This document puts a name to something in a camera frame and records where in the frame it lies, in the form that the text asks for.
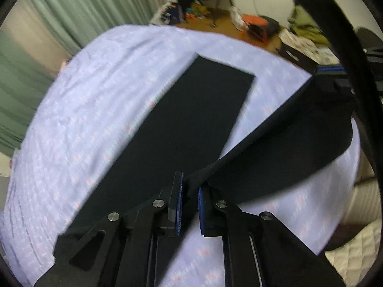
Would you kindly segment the black pants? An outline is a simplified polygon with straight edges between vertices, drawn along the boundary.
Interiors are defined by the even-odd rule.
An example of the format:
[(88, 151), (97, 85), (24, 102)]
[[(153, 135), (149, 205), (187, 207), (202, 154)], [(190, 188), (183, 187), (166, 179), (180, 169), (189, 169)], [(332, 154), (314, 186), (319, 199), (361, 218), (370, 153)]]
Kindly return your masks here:
[(224, 153), (254, 76), (197, 57), (144, 119), (64, 234), (61, 257), (107, 214), (126, 213), (184, 177), (181, 221), (161, 219), (159, 233), (177, 237), (197, 209), (197, 191), (240, 204), (298, 184), (348, 149), (351, 111), (320, 80), (296, 93)]

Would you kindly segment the orange stool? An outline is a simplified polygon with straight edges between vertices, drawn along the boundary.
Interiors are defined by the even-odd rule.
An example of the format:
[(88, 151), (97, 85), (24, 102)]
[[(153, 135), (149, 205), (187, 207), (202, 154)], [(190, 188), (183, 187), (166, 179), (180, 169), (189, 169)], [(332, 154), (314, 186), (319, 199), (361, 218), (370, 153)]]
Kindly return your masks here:
[(243, 15), (243, 22), (247, 32), (257, 40), (264, 42), (268, 35), (268, 21), (260, 16)]

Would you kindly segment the lavender floral bed cover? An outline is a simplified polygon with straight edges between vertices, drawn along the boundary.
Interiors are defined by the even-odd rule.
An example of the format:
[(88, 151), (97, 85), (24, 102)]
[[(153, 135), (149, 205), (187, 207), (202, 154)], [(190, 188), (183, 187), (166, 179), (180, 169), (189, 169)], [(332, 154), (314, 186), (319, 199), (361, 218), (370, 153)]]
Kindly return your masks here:
[[(53, 82), (12, 159), (1, 241), (23, 286), (32, 286), (54, 264), (57, 236), (197, 55), (256, 76), (221, 156), (310, 77), (266, 50), (221, 34), (124, 25), (100, 35)], [(339, 224), (356, 179), (360, 140), (351, 122), (350, 147), (329, 166), (287, 192), (240, 207), (253, 214), (271, 211), (318, 254)], [(224, 286), (222, 254), (220, 240), (203, 238), (195, 221), (160, 286)]]

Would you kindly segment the colourful toys on floor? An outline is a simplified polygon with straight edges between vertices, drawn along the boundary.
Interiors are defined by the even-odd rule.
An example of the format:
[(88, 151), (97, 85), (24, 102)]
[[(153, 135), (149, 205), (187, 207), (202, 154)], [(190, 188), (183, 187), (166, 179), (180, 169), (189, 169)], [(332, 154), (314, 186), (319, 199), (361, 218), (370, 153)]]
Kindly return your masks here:
[(184, 18), (188, 19), (201, 19), (210, 15), (210, 11), (206, 6), (192, 3), (185, 11)]

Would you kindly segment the green curtain right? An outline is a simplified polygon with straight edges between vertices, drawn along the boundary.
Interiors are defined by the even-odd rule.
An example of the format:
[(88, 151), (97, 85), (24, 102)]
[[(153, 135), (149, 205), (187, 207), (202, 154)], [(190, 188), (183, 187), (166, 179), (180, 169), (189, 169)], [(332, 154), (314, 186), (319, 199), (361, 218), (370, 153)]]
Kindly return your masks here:
[(1, 0), (1, 152), (19, 148), (62, 60), (110, 28), (147, 24), (163, 0)]

